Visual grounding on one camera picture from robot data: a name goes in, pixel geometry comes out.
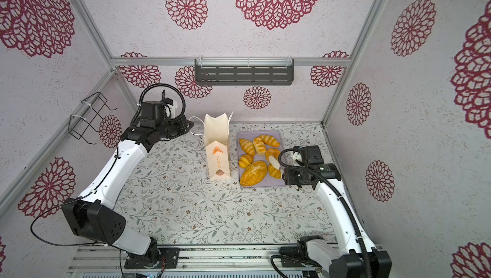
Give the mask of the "large round seeded bread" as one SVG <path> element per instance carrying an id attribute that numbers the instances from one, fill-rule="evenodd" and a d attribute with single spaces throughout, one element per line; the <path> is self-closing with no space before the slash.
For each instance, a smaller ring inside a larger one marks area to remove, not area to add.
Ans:
<path id="1" fill-rule="evenodd" d="M 240 184 L 243 187 L 252 187 L 257 185 L 268 173 L 267 164 L 264 161 L 253 162 L 243 172 L 240 178 Z"/>

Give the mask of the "cream paper bread bag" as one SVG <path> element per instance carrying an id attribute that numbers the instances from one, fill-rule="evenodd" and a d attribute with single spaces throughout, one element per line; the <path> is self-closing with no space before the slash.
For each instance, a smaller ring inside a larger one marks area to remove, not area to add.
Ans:
<path id="1" fill-rule="evenodd" d="M 203 125 L 203 133 L 193 133 L 203 138 L 207 157 L 208 176 L 211 181 L 231 178 L 230 166 L 230 121 L 233 113 L 212 117 L 206 114 L 204 119 L 196 116 L 189 120 L 197 120 Z"/>

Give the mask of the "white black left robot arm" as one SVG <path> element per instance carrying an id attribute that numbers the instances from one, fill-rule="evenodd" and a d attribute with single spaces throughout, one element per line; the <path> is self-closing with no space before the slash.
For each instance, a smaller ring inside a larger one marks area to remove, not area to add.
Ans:
<path id="1" fill-rule="evenodd" d="M 181 115 L 151 121 L 150 127 L 128 127 L 113 158 L 93 182 L 78 198 L 68 198 L 62 205 L 61 210 L 74 235 L 123 250 L 141 267 L 156 267 L 161 260 L 156 239 L 129 227 L 125 217 L 114 207 L 127 179 L 153 146 L 189 133 L 193 126 L 193 122 Z"/>

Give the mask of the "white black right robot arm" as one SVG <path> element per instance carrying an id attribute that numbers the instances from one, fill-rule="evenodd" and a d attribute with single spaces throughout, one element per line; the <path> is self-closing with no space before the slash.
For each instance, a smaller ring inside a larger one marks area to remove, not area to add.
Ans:
<path id="1" fill-rule="evenodd" d="M 315 155 L 297 154 L 297 162 L 289 165 L 280 158 L 272 159 L 273 167 L 282 167 L 282 178 L 288 185 L 311 186 L 322 201 L 331 218 L 337 247 L 321 236 L 302 237 L 295 253 L 280 248 L 270 257 L 278 270 L 276 260 L 283 265 L 295 263 L 325 270 L 329 277 L 389 277 L 391 258 L 377 248 L 363 229 L 345 192 L 341 175 L 334 164 L 326 164 Z"/>

